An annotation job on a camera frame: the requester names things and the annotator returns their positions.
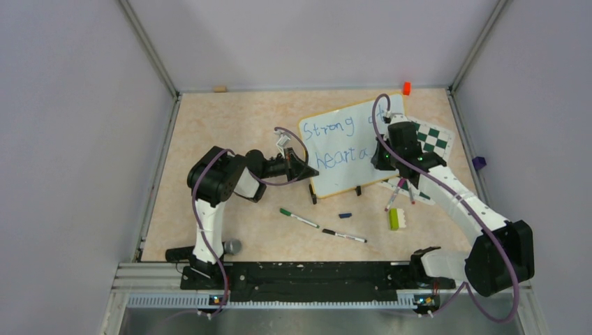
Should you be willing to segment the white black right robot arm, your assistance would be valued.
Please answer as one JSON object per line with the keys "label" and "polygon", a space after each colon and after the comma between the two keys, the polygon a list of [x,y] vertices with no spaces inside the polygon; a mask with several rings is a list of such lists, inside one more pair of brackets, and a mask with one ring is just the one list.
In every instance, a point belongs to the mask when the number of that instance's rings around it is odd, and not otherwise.
{"label": "white black right robot arm", "polygon": [[471,249],[420,249],[411,256],[411,282],[429,287],[437,278],[466,281],[479,295],[489,297],[514,282],[534,277],[533,231],[524,221],[512,222],[483,203],[452,173],[435,152],[423,151],[415,124],[390,119],[377,137],[372,164],[396,170],[413,188],[428,195],[461,228]]}

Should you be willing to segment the yellow framed whiteboard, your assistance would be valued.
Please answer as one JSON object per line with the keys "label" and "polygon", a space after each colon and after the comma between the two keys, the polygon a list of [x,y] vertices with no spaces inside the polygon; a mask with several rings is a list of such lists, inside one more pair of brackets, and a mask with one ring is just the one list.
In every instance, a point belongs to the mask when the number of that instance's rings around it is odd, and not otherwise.
{"label": "yellow framed whiteboard", "polygon": [[311,179],[317,198],[397,175],[394,170],[377,170],[371,163],[378,144],[371,116],[373,103],[371,99],[299,121],[301,139],[309,152],[309,166],[319,172]]}

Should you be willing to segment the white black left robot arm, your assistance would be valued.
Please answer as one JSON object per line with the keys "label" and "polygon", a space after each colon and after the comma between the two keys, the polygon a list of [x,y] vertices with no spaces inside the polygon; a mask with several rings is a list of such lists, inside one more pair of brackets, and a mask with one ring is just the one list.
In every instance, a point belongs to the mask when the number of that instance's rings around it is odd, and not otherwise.
{"label": "white black left robot arm", "polygon": [[232,195],[257,203],[266,191],[266,179],[285,176],[288,182],[294,182],[319,174],[291,147],[285,154],[265,158],[256,149],[243,156],[213,146],[187,176],[198,221],[196,242],[188,261],[197,271],[198,280],[211,289],[223,282],[224,270],[218,265],[226,253],[221,237],[223,212]]}

